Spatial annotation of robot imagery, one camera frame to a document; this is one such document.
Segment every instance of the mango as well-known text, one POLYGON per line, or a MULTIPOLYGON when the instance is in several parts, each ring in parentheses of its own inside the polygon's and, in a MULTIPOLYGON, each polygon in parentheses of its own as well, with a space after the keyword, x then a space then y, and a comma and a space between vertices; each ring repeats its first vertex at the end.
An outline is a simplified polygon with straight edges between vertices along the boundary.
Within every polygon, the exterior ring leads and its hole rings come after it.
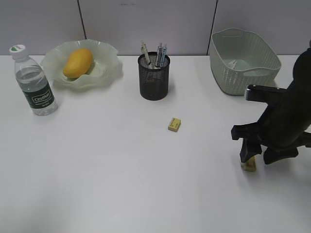
POLYGON ((79 49, 70 54, 63 69, 63 74, 72 79, 79 78, 91 67, 93 54, 88 49, 79 49))

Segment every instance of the basket handle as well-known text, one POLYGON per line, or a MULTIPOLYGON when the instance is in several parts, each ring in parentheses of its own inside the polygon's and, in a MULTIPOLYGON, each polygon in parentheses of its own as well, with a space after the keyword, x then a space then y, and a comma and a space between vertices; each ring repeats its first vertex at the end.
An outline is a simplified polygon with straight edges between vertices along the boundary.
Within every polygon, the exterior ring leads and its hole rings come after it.
POLYGON ((244 33, 245 31, 239 28, 228 28, 223 31, 220 31, 219 35, 221 37, 240 37, 243 36, 244 33))
POLYGON ((251 72, 257 71, 257 70, 264 71, 264 73, 266 73, 266 74, 264 74, 263 76, 270 75, 274 71, 273 69, 270 69, 270 68, 258 67, 258 68, 252 68, 252 69, 248 69, 248 70, 244 71, 243 76, 248 77, 248 76, 250 76, 251 72))

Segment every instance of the eraser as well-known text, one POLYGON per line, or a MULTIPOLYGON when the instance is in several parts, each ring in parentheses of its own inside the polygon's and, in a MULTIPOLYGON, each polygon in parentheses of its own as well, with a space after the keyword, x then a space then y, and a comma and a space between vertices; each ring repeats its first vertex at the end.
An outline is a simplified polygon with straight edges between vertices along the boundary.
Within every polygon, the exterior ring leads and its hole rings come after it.
POLYGON ((173 117, 173 119, 171 120, 169 124, 169 130, 177 132, 180 124, 181 124, 181 120, 173 117))
POLYGON ((246 163, 241 163, 241 168, 244 171, 256 171, 256 160, 255 157, 251 157, 246 163))

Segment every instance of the gray wall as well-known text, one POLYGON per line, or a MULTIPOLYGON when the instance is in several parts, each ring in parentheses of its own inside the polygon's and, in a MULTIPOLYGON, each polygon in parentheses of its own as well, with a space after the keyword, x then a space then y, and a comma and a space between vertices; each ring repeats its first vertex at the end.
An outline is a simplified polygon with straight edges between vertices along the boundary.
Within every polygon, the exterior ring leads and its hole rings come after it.
POLYGON ((31 54, 84 39, 76 0, 0 0, 0 55, 24 44, 31 54))
POLYGON ((311 0, 219 0, 214 32, 260 34, 277 54, 301 54, 311 39, 311 0))
MULTIPOLYGON (((168 54, 206 54, 216 0, 79 0, 86 35, 120 55, 168 43, 168 54)), ((311 39, 311 0, 219 0, 214 32, 259 33, 278 54, 300 54, 311 39)), ((0 55, 14 44, 45 54, 84 39, 77 0, 1 0, 0 55)))
POLYGON ((87 38, 122 55, 166 42, 170 55, 206 54, 216 0, 80 0, 87 38))

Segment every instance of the fruit bowl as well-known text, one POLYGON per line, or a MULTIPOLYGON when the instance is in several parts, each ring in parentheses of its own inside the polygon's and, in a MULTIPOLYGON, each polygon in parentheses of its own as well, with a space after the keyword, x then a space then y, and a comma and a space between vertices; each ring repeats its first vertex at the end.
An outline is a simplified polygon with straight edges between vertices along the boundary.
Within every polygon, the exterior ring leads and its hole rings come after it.
POLYGON ((60 84, 73 87, 100 86, 113 78, 111 76, 114 75, 114 70, 121 63, 117 54, 114 47, 100 41, 69 41, 47 52, 41 65, 47 78, 60 84), (81 48, 90 50, 94 61, 86 74, 77 79, 67 78, 63 74, 67 59, 72 52, 81 48))

